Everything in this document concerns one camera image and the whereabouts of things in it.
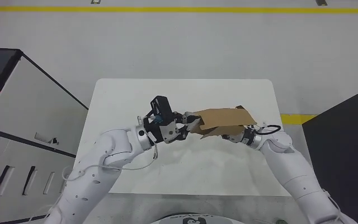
floor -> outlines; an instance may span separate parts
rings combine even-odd
[[[253,6],[253,1],[241,2]],[[273,2],[276,7],[294,4]],[[327,2],[334,7],[355,6],[348,0]],[[300,4],[313,7],[308,0]],[[267,78],[274,84],[281,113],[319,114],[357,94],[357,18],[1,12],[0,47],[22,49],[87,106],[100,78]],[[302,127],[284,125],[284,129],[310,162]],[[247,224],[257,223],[254,218],[306,223],[291,197],[131,194],[108,195],[86,223],[148,224],[183,211]]]

yellow stripe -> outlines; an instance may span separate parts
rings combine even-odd
[[[311,114],[281,114],[283,124],[303,124],[317,115]]]
[[[264,8],[264,7],[73,7],[73,6],[0,6],[6,12],[194,12],[194,13],[287,13],[357,14],[358,8]]]

brown cardboard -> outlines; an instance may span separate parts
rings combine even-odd
[[[206,109],[195,114],[201,117],[201,121],[191,133],[200,134],[202,138],[223,134],[238,135],[245,129],[243,125],[257,124],[242,106]]]

white table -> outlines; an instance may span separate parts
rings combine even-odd
[[[131,80],[96,83],[76,161],[109,129],[136,125],[136,116],[151,109],[157,95],[167,96],[173,111],[199,111],[243,105],[260,125],[282,125],[269,80]],[[124,170],[110,193],[287,196],[263,155],[220,137],[160,143],[159,158],[138,171]],[[153,151],[126,167],[150,163]]]

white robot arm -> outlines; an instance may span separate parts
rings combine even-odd
[[[152,146],[156,147],[159,142],[171,143],[186,139],[189,131],[200,121],[200,117],[193,113],[173,113],[166,97],[157,96],[151,106],[152,110],[144,117],[144,122],[139,119],[139,125],[130,129],[110,130],[99,136],[93,149],[75,164],[74,170],[67,178],[64,192],[45,224],[83,223],[91,210],[110,191],[121,171],[125,170],[124,165]],[[177,128],[177,123],[185,126]],[[293,147],[290,136],[279,131],[280,127],[270,132],[265,132],[266,130],[247,127],[238,136],[223,138],[260,150],[274,176],[296,200],[309,223],[336,221],[357,224],[330,201],[328,193],[319,186],[311,166]],[[154,140],[149,137],[148,132],[152,133]]]
[[[272,173],[279,183],[295,199],[308,222],[344,223],[356,222],[341,213],[330,201],[328,192],[325,192],[318,183],[315,173],[303,155],[292,144],[291,137],[279,131],[280,127],[269,132],[257,131],[248,127],[238,136],[223,136],[234,143],[244,143],[254,150],[260,150],[267,161]]]

